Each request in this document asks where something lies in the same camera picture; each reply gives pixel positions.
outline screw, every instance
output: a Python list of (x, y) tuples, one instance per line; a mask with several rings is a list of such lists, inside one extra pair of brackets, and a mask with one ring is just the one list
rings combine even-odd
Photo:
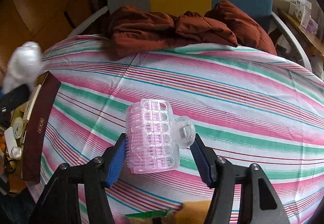
[(97, 156), (93, 159), (93, 161), (96, 163), (96, 164), (100, 164), (102, 161), (103, 161), (103, 158), (100, 157), (100, 156)]
[(257, 164), (252, 164), (252, 168), (256, 171), (258, 171), (260, 169), (260, 166)]
[(217, 162), (219, 162), (219, 163), (221, 163), (221, 164), (224, 164), (224, 163), (226, 163), (226, 159), (223, 158), (223, 157), (218, 157), (218, 158), (217, 158)]
[(68, 166), (69, 165), (67, 163), (62, 163), (62, 164), (59, 165), (59, 169), (60, 170), (65, 170), (65, 169), (67, 169)]

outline white plastic bag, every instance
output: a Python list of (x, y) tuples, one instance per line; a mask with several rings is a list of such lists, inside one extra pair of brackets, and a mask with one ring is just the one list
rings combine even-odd
[(22, 84), (27, 84), (32, 91), (42, 67), (42, 52), (37, 43), (26, 42), (18, 47), (8, 63), (2, 93), (6, 94)]

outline chair armrest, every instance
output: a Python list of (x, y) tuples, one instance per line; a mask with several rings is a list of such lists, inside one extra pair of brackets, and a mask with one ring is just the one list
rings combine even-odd
[(78, 35), (82, 33), (90, 24), (92, 24), (97, 18), (102, 16), (108, 11), (108, 6), (104, 6), (99, 11), (95, 12), (93, 15), (91, 15), (88, 19), (83, 21), (76, 29), (74, 29), (68, 37), (71, 37), (73, 35)]
[(274, 12), (271, 13), (271, 19), (276, 24), (277, 28), (280, 30), (283, 36), (287, 39), (289, 45), (291, 45), (292, 48), (295, 48), (298, 51), (298, 53), (301, 55), (305, 69), (312, 72), (312, 67), (308, 60), (308, 57), (306, 56), (305, 51), (303, 50), (302, 46), (299, 44), (299, 42), (297, 41), (293, 33), (289, 30), (289, 28)]

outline blue gripper pad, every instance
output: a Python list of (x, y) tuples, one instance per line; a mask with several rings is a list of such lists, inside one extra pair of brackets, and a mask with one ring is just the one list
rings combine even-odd
[(120, 143), (119, 146), (115, 146), (117, 150), (115, 150), (115, 156), (112, 162), (109, 165), (108, 177), (107, 177), (107, 187), (111, 188), (111, 186), (117, 182), (120, 172), (122, 170), (124, 160), (126, 157), (126, 140), (125, 138)]
[(192, 153), (193, 159), (195, 160), (202, 182), (204, 182), (209, 187), (213, 182), (210, 176), (210, 165), (208, 164), (196, 141), (194, 141), (194, 143), (190, 146), (190, 151)]

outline pink stripe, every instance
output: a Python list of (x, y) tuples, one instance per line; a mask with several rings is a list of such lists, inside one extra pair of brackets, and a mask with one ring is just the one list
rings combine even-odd
[(67, 95), (65, 95), (65, 94), (63, 94), (63, 93), (61, 93), (61, 92), (58, 92), (58, 93), (61, 94), (62, 96), (64, 96), (64, 97), (62, 97), (62, 98), (64, 98), (64, 99), (65, 99), (65, 98), (69, 98), (69, 99), (71, 99), (71, 100), (73, 100), (73, 101), (76, 101), (76, 102), (82, 104), (82, 105), (85, 105), (85, 106), (90, 107), (90, 108), (92, 108), (92, 109), (94, 109), (94, 110), (96, 110), (96, 111), (100, 111), (100, 112), (103, 113), (103, 114), (106, 114), (106, 115), (108, 115), (108, 116), (111, 116), (112, 118), (121, 121), (123, 124), (125, 123), (124, 120), (119, 119), (119, 118), (117, 118), (117, 117), (115, 117), (115, 116), (112, 116), (112, 115), (109, 114), (109, 113), (106, 113), (106, 112), (104, 112), (104, 111), (98, 110), (98, 109), (96, 109), (96, 108), (94, 108), (94, 107), (92, 107), (92, 106), (89, 106), (89, 105), (87, 105), (87, 104), (81, 102), (81, 101), (78, 101), (78, 100), (76, 100), (76, 99), (73, 99), (73, 98), (71, 98), (71, 97), (69, 97), (69, 96), (67, 96)]
[[(71, 148), (69, 148), (69, 147), (65, 147), (65, 151), (69, 150), (68, 154), (70, 155), (70, 158), (68, 158), (68, 157), (67, 157), (67, 153), (66, 153), (66, 152), (63, 152), (62, 149), (60, 148), (60, 146), (55, 145), (55, 148), (56, 148), (56, 149), (57, 149), (61, 154), (64, 155), (64, 157), (67, 159), (67, 162), (68, 162), (71, 166), (76, 165), (76, 164), (75, 164), (75, 161), (72, 161), (72, 160), (71, 160), (71, 157), (77, 157), (77, 156), (79, 156), (78, 153), (76, 153), (73, 149), (71, 149)], [(47, 161), (49, 167), (52, 168), (53, 171), (56, 170), (57, 165), (54, 165), (54, 168), (53, 168), (53, 165), (50, 164), (50, 161), (51, 161), (51, 160), (48, 160), (48, 161)], [(118, 198), (119, 198), (120, 200), (122, 200), (122, 201), (124, 201), (124, 202), (126, 202), (126, 203), (129, 204), (129, 201), (127, 202), (125, 199), (122, 198), (123, 196), (121, 196), (121, 194), (120, 194), (120, 192), (122, 192), (122, 189), (121, 189), (121, 188), (115, 187), (115, 188), (113, 188), (113, 189), (108, 189), (108, 190), (106, 190), (106, 191), (107, 191), (108, 193), (110, 193), (110, 194), (114, 194), (114, 196), (116, 196), (116, 197), (118, 196)], [(148, 195), (146, 195), (146, 194), (142, 194), (142, 192), (137, 191), (137, 190), (136, 190), (136, 193), (137, 193), (137, 197), (134, 197), (134, 199), (135, 199), (135, 198), (138, 198), (138, 197), (141, 197), (141, 196), (148, 196)], [(157, 198), (154, 198), (154, 197), (151, 197), (151, 196), (149, 196), (149, 197), (151, 198), (152, 202), (157, 200)], [(164, 201), (164, 203), (166, 203), (166, 205), (173, 205), (174, 208), (179, 207), (178, 204), (174, 204), (174, 203), (170, 203), (170, 202), (166, 202), (166, 201)], [(142, 207), (142, 208), (139, 208), (139, 209), (141, 209), (141, 210), (147, 210), (147, 208), (145, 208), (145, 207)]]
[(92, 110), (96, 110), (96, 111), (99, 112), (99, 113), (95, 113), (95, 112), (93, 112), (93, 111), (91, 111), (91, 110), (85, 109), (84, 107), (78, 105), (78, 104), (75, 103), (75, 102), (72, 102), (70, 99), (66, 99), (66, 98), (64, 97), (65, 95), (62, 94), (62, 93), (60, 93), (60, 92), (58, 93), (57, 96), (58, 96), (59, 98), (63, 99), (64, 101), (66, 101), (66, 102), (69, 102), (69, 103), (71, 103), (71, 104), (73, 104), (73, 105), (75, 105), (75, 106), (78, 106), (79, 108), (81, 108), (81, 109), (83, 109), (83, 110), (85, 110), (85, 111), (87, 111), (87, 112), (90, 112), (91, 114), (95, 114), (95, 115), (97, 115), (98, 117), (100, 117), (100, 118), (102, 118), (102, 119), (104, 119), (104, 120), (107, 120), (108, 122), (114, 123), (114, 124), (116, 124), (116, 125), (118, 125), (118, 126), (120, 126), (120, 127), (122, 127), (122, 128), (125, 128), (124, 125), (119, 124), (119, 123), (117, 123), (117, 122), (114, 122), (114, 121), (112, 121), (112, 120), (106, 118), (106, 117), (101, 116), (101, 115), (100, 115), (100, 112), (101, 112), (101, 111), (98, 110), (98, 109), (95, 109), (95, 108), (93, 108), (93, 107), (91, 107), (91, 106), (89, 106), (89, 105), (86, 105), (86, 104), (82, 103), (82, 105), (85, 105), (85, 106), (91, 108)]
[[(61, 64), (63, 67), (65, 68), (70, 68), (69, 64), (65, 64), (62, 63)], [(262, 95), (259, 95), (257, 93), (247, 93), (246, 91), (242, 90), (242, 89), (236, 89), (234, 87), (231, 86), (226, 86), (226, 85), (220, 85), (220, 84), (214, 84), (212, 82), (205, 82), (203, 80), (200, 79), (195, 79), (195, 78), (191, 78), (191, 77), (184, 77), (182, 75), (176, 75), (176, 74), (170, 74), (169, 76), (165, 75), (165, 72), (160, 72), (160, 71), (147, 71), (144, 70), (142, 68), (137, 68), (137, 67), (128, 67), (127, 68), (127, 74), (123, 71), (123, 67), (119, 67), (116, 65), (112, 65), (110, 66), (109, 64), (95, 64), (95, 66), (93, 66), (93, 64), (88, 64), (88, 63), (79, 63), (79, 64), (74, 64), (72, 69), (75, 69), (76, 67), (79, 67), (80, 69), (83, 70), (94, 70), (96, 71), (97, 69), (100, 69), (101, 72), (104, 72), (104, 70), (106, 70), (107, 73), (112, 73), (114, 75), (126, 75), (129, 76), (129, 73), (132, 74), (132, 76), (130, 76), (131, 78), (133, 77), (137, 77), (140, 79), (146, 79), (147, 76), (152, 76), (152, 80), (154, 80), (155, 82), (158, 83), (158, 81), (162, 81), (164, 83), (171, 83), (171, 86), (173, 86), (173, 83), (176, 82), (177, 85), (179, 86), (180, 84), (182, 84), (184, 86), (184, 89), (189, 89), (192, 90), (189, 87), (194, 87), (196, 90), (201, 90), (201, 87), (205, 87), (205, 90), (201, 90), (202, 93), (205, 93), (206, 91), (209, 91), (210, 93), (215, 93), (214, 96), (216, 97), (225, 97), (225, 98), (230, 98), (231, 100), (235, 99), (239, 102), (242, 103), (246, 103), (248, 105), (253, 105), (253, 106), (257, 106), (260, 108), (266, 108), (266, 109), (270, 109), (271, 111), (275, 111), (278, 113), (281, 113), (283, 115), (287, 115), (288, 113), (290, 113), (290, 116), (292, 116), (295, 119), (299, 119), (301, 120), (301, 118), (303, 118), (303, 120), (309, 122), (309, 123), (314, 123), (317, 126), (323, 126), (323, 121), (313, 115), (312, 113), (309, 112), (305, 112), (303, 110), (300, 110), (297, 107), (288, 105), (286, 103), (282, 103), (282, 102), (278, 102), (272, 98), (268, 98)]]
[(307, 210), (305, 210), (301, 214), (296, 215), (294, 217), (294, 220), (291, 222), (291, 224), (301, 224), (305, 220), (309, 219), (311, 216), (313, 216), (313, 214), (316, 211), (319, 203), (320, 203), (320, 200), (318, 200), (316, 203), (311, 205)]
[[(59, 92), (60, 93), (60, 92)], [(62, 94), (63, 95), (63, 94)], [(68, 97), (68, 96), (66, 96), (66, 97)], [(71, 102), (71, 101), (69, 101), (69, 102)], [(81, 103), (81, 102), (80, 102)], [(84, 103), (82, 103), (82, 104), (84, 104)], [(84, 104), (84, 105), (86, 105), (86, 104)], [(77, 105), (77, 106), (79, 106), (79, 105)], [(89, 105), (86, 105), (86, 106), (88, 106), (88, 107), (90, 107), (90, 108), (93, 108), (93, 107), (91, 107), (91, 106), (89, 106)], [(95, 109), (95, 108), (93, 108), (93, 109)], [(95, 109), (95, 110), (97, 110), (97, 109)], [(100, 110), (97, 110), (97, 111), (99, 111), (100, 112)], [(104, 112), (103, 112), (104, 113)], [(105, 113), (105, 114), (107, 114), (107, 113)], [(109, 115), (109, 114), (107, 114), (107, 115)], [(214, 118), (215, 118), (215, 116), (214, 116)], [(224, 116), (222, 116), (222, 117), (220, 117), (220, 118), (223, 118), (224, 119)], [(237, 121), (237, 120), (236, 120)], [(111, 121), (112, 122), (112, 121)], [(115, 122), (113, 122), (113, 123), (115, 123)], [(123, 126), (124, 127), (124, 126)], [(311, 141), (312, 141), (312, 143), (314, 143), (314, 139), (311, 139)], [(246, 161), (246, 160), (245, 160)], [(263, 162), (264, 163), (264, 162)], [(278, 164), (283, 164), (283, 163), (278, 163)], [(311, 163), (311, 164), (316, 164), (316, 163)]]
[[(160, 179), (164, 179), (165, 181), (171, 180), (173, 183), (173, 178), (178, 179), (179, 182), (182, 182), (182, 186), (186, 188), (190, 188), (195, 186), (199, 190), (208, 190), (206, 185), (201, 181), (199, 176), (187, 174), (184, 172), (180, 172), (177, 170), (172, 170), (163, 173), (156, 173), (154, 175), (159, 176)], [(287, 196), (289, 194), (296, 194), (301, 190), (309, 190), (313, 187), (320, 186), (324, 182), (323, 176), (317, 176), (308, 180), (301, 180), (295, 182), (287, 182), (287, 183), (273, 183), (273, 187), (278, 193), (279, 196)]]
[(56, 106), (53, 107), (53, 118), (55, 118), (63, 128), (65, 128), (74, 137), (78, 138), (82, 143), (88, 143), (89, 149), (93, 149), (96, 152), (103, 153), (108, 147), (113, 146), (111, 143), (103, 140), (97, 135), (93, 134), (91, 131), (80, 126), (61, 111), (59, 111)]
[[(85, 80), (78, 77), (70, 77), (70, 76), (63, 76), (63, 75), (56, 75), (56, 76), (62, 82), (66, 82), (83, 88), (88, 88), (108, 95), (112, 94), (114, 91), (117, 90), (117, 87), (115, 85), (110, 86), (95, 80)], [(129, 102), (138, 102), (141, 100), (141, 98), (143, 97), (145, 98), (145, 96), (147, 96), (148, 98), (159, 97), (159, 95), (148, 94), (146, 92), (138, 92), (134, 89), (127, 91), (127, 88), (120, 88), (118, 94), (115, 93), (115, 97), (118, 97), (120, 99)], [(193, 112), (196, 106), (195, 104), (190, 103), (190, 108), (188, 108), (189, 103), (186, 104), (184, 101), (181, 100), (173, 100), (169, 97), (165, 97), (165, 96), (163, 97), (170, 102), (170, 104), (173, 107), (173, 113), (178, 116), (185, 115), (185, 116), (189, 116), (191, 119), (207, 122), (209, 124), (215, 124), (226, 128), (233, 128), (244, 132), (254, 133), (258, 135), (266, 135), (266, 136), (285, 139), (285, 140), (292, 140), (290, 137), (290, 134), (292, 134), (294, 135), (293, 138), (294, 141), (313, 144), (313, 145), (320, 145), (320, 146), (324, 145), (324, 138), (316, 134), (305, 134), (305, 132), (296, 132), (292, 128), (287, 128), (287, 127), (282, 127), (282, 130), (279, 132), (277, 130), (280, 129), (281, 126), (278, 124), (271, 124), (271, 123), (264, 122), (265, 124), (268, 124), (268, 126), (265, 126), (264, 124), (262, 124), (262, 121), (253, 120), (252, 122), (247, 122), (247, 117), (240, 117), (239, 115), (236, 115), (234, 113), (226, 114), (225, 112), (220, 112), (218, 116), (217, 112), (219, 111), (211, 108), (210, 108), (210, 112), (207, 115), (203, 111), (203, 109), (208, 109), (208, 107), (206, 106), (201, 107), (197, 105), (197, 111)]]
[(66, 161), (71, 165), (79, 165), (78, 158), (79, 154), (75, 153), (74, 155), (69, 151), (71, 148), (63, 141), (60, 141), (60, 139), (57, 139), (58, 136), (56, 135), (55, 131), (51, 128), (51, 126), (47, 126), (46, 130), (46, 136), (51, 141), (51, 144), (53, 147), (66, 159)]
[(64, 48), (68, 45), (79, 45), (80, 42), (82, 41), (87, 41), (87, 40), (103, 40), (102, 37), (96, 37), (96, 36), (89, 36), (89, 35), (75, 35), (72, 37), (68, 37), (65, 40), (62, 40), (49, 49), (45, 51), (45, 53), (51, 52), (53, 50), (59, 49), (59, 48)]
[[(178, 171), (176, 171), (176, 173), (177, 174), (185, 174), (185, 173), (182, 173), (182, 172), (178, 172)], [(305, 205), (305, 203), (307, 203), (307, 200), (303, 200), (303, 201), (301, 201), (301, 203), (299, 203), (299, 209), (300, 209), (300, 207), (302, 206), (302, 205)]]
[(293, 63), (293, 62), (285, 62), (285, 63), (272, 63), (272, 61), (278, 61), (277, 56), (272, 56), (270, 54), (264, 54), (262, 52), (257, 51), (207, 51), (204, 53), (200, 53), (202, 55), (208, 56), (219, 56), (219, 57), (227, 57), (227, 58), (236, 58), (236, 59), (246, 59), (248, 61), (254, 61), (257, 63), (265, 63), (265, 64), (273, 64), (276, 66), (280, 66), (282, 68), (288, 70), (294, 70), (297, 73), (311, 74), (309, 70), (304, 67)]
[(241, 80), (246, 80), (246, 82), (248, 83), (253, 82), (260, 86), (267, 84), (288, 95), (297, 94), (299, 98), (302, 98), (304, 101), (308, 102), (315, 108), (323, 107), (316, 100), (309, 98), (308, 96), (296, 91), (294, 88), (288, 87), (288, 85), (282, 85), (279, 82), (272, 80), (271, 78), (263, 77), (257, 73), (249, 73), (246, 71), (237, 70), (233, 67), (223, 66), (220, 63), (217, 63), (215, 61), (208, 62), (208, 61), (198, 60), (190, 57), (181, 57), (181, 56), (158, 54), (158, 53), (137, 54), (136, 59), (143, 59), (145, 61), (154, 61), (154, 62), (156, 62), (156, 60), (162, 60), (163, 63), (167, 59), (169, 59), (170, 62), (173, 62), (173, 64), (175, 62), (178, 62), (181, 63), (183, 66), (190, 66), (190, 68), (192, 69), (198, 68), (198, 69), (207, 70), (209, 72), (213, 72), (214, 74), (221, 73), (221, 74), (226, 74), (227, 76), (239, 77)]
[(104, 53), (103, 51), (100, 51), (100, 50), (96, 50), (96, 51), (81, 51), (81, 52), (71, 52), (71, 53), (66, 53), (66, 54), (63, 54), (63, 55), (60, 55), (60, 56), (52, 56), (51, 58), (45, 58), (43, 59), (43, 61), (51, 61), (51, 60), (54, 60), (54, 59), (59, 59), (59, 58), (66, 58), (67, 56), (69, 55), (93, 55), (94, 53)]

